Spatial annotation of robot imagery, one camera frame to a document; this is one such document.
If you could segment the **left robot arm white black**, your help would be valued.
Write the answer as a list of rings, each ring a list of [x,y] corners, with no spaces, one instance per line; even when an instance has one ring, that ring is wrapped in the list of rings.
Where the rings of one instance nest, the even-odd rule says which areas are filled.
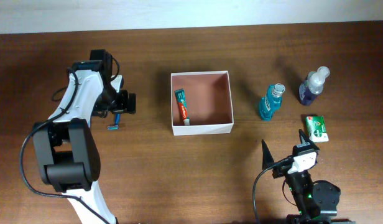
[[[42,182],[54,193],[37,194],[65,198],[82,223],[117,223],[99,187],[101,159],[91,133],[91,118],[134,114],[136,94],[123,89],[124,79],[113,72],[118,61],[105,49],[90,52],[87,61],[68,68],[68,85],[48,120],[35,123],[27,140],[33,141]]]

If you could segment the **blue disposable razor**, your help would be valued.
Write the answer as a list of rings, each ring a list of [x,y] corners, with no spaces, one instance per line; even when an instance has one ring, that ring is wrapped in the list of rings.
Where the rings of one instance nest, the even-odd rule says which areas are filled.
[[[120,114],[115,114],[114,123],[108,126],[108,130],[117,130],[117,129],[119,129],[120,118],[121,118]]]

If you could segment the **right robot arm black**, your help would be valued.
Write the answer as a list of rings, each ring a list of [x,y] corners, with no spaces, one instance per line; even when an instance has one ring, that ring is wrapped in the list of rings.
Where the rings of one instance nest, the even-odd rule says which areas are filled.
[[[352,220],[336,219],[341,190],[327,180],[312,181],[308,172],[317,164],[319,147],[300,129],[300,144],[293,147],[292,154],[277,162],[265,141],[262,141],[262,172],[253,183],[252,199],[256,199],[256,185],[260,177],[272,171],[273,178],[283,177],[288,185],[297,215],[287,215],[286,223],[352,223]]]

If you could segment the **white pink cardboard box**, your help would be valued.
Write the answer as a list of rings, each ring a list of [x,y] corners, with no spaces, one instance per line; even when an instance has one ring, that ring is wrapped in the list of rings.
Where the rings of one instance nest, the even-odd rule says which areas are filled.
[[[190,124],[183,122],[175,91],[185,90]],[[170,75],[171,125],[175,136],[228,134],[234,125],[229,72],[179,72]]]

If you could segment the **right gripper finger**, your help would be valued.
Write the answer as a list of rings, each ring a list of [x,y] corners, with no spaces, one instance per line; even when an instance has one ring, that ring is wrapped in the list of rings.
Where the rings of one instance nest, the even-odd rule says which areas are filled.
[[[261,144],[262,144],[262,169],[265,170],[274,164],[274,159],[264,140],[261,141]]]
[[[309,145],[310,144],[310,139],[308,136],[304,133],[302,129],[298,130],[299,138],[300,138],[300,143],[302,145]]]

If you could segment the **green red toothpaste tube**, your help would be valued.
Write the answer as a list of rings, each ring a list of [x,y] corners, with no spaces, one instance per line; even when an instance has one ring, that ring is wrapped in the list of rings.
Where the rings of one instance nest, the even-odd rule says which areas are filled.
[[[180,117],[185,126],[190,125],[190,119],[188,116],[187,102],[185,97],[185,90],[183,88],[175,90],[175,97],[180,112]]]

